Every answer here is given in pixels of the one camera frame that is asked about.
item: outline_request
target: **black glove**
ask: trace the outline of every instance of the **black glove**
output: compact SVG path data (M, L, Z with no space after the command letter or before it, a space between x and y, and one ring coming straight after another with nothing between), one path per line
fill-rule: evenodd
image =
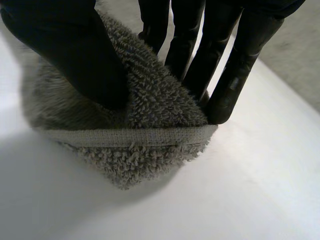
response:
M84 96L109 109L128 99L127 76L95 0L2 0L1 16L20 41L53 64Z

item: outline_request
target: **white table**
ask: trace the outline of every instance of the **white table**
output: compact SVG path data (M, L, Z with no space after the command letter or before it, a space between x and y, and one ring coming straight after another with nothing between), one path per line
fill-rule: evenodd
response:
M121 191L26 125L0 53L1 240L320 239L320 116L261 62L204 154Z

